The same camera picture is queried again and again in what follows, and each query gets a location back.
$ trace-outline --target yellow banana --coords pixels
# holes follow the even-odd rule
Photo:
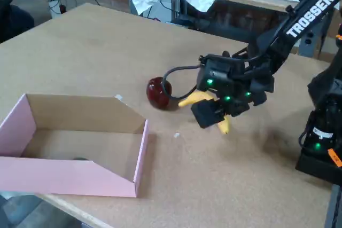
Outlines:
[[[195,103],[202,101],[202,100],[211,100],[211,99],[214,99],[214,97],[209,95],[208,93],[202,92],[202,91],[196,91],[196,92],[193,92],[188,97],[186,97],[184,100],[180,101],[178,103],[178,106],[184,107],[184,106],[189,105],[189,104],[195,104]],[[221,133],[228,134],[228,132],[229,132],[229,119],[228,119],[228,117],[224,116],[224,120],[221,121],[220,123],[218,123],[217,126],[219,127]]]

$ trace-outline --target pink cardboard box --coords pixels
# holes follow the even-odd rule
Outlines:
[[[137,197],[147,134],[114,97],[25,94],[0,126],[0,190]]]

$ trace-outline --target tabletop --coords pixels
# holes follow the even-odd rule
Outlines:
[[[253,5],[262,7],[265,9],[271,9],[275,11],[285,12],[285,8],[288,5],[292,5],[295,7],[298,2],[296,1],[288,1],[288,0],[228,0],[237,3],[242,3],[245,5]]]
[[[294,169],[308,114],[307,84],[327,64],[290,55],[275,92],[201,129],[190,107],[153,108],[152,77],[244,43],[86,4],[0,45],[0,119],[26,92],[115,96],[149,119],[139,198],[40,195],[93,227],[323,227],[331,185]],[[187,92],[196,71],[170,76]]]

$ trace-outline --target apple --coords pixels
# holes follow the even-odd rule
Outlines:
[[[149,81],[146,88],[147,98],[150,104],[157,109],[166,109],[170,99],[164,94],[162,90],[162,77],[155,77]],[[171,95],[172,86],[170,82],[165,81],[165,90]]]

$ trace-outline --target orange label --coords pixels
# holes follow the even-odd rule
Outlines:
[[[336,152],[333,149],[329,149],[328,153],[329,153],[329,156],[331,157],[331,159],[333,160],[333,162],[335,162],[336,166],[338,166],[339,168],[342,167],[342,161],[337,156]]]

